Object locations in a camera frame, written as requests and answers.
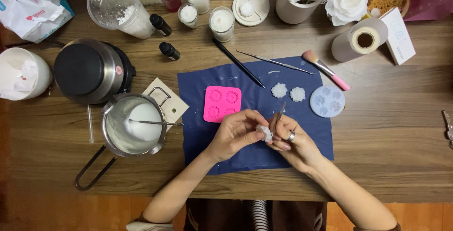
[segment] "sleeve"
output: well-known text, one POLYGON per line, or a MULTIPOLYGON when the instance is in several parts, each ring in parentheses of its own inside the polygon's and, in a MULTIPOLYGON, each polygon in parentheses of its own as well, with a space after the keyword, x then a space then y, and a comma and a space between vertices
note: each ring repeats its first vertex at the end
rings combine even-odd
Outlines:
POLYGON ((174 231, 173 224, 154 224, 145 222, 131 222, 126 226, 127 231, 174 231))
MULTIPOLYGON (((355 227, 354 231, 378 231, 378 230, 366 230, 366 229, 355 227)), ((388 231, 401 231, 401 226, 399 225, 399 223, 396 223, 396 227, 394 227, 388 231)))

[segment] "pink silicone mold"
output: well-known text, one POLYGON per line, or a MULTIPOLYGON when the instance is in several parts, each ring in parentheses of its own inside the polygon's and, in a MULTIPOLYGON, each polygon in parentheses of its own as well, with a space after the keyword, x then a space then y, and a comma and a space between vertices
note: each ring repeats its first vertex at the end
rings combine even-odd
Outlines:
POLYGON ((226 115, 240 111, 241 96, 241 90, 238 88, 207 87, 204 100, 204 120, 221 123, 226 115))

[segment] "black pen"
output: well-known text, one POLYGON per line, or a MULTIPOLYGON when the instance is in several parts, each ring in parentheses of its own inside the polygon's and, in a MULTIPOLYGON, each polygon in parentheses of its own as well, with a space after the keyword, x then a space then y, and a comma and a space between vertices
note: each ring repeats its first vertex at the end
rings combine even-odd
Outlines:
POLYGON ((265 89, 265 87, 263 86, 263 83, 261 83, 258 78, 256 76, 254 76, 251 71, 249 71, 247 69, 247 67, 245 67, 239 60, 237 60, 237 58, 235 56, 233 56, 233 54, 231 54, 228 49, 225 48, 225 46, 220 42, 218 41, 216 38, 212 38, 212 42, 214 42, 214 44, 223 52, 225 53, 225 55, 227 57, 229 57, 230 60, 233 61, 233 63, 235 63, 243 72, 245 72, 245 74, 247 74, 248 77, 250 77, 258 86, 260 87, 263 87, 265 89))

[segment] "red liquid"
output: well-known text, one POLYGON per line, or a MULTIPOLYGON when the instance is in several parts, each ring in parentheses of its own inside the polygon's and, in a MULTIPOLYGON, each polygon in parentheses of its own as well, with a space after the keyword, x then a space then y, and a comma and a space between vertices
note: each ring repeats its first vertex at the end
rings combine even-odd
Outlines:
POLYGON ((165 0, 165 6, 171 13, 177 12, 179 7, 181 7, 181 4, 181 0, 165 0))

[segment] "paper towel roll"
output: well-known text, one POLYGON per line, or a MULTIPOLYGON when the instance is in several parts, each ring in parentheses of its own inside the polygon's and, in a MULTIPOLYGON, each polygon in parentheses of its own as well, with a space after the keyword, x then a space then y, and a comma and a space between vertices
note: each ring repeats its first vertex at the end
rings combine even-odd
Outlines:
POLYGON ((387 41, 389 30, 379 19, 364 19, 333 40, 332 54, 340 62, 347 62, 369 54, 387 41))

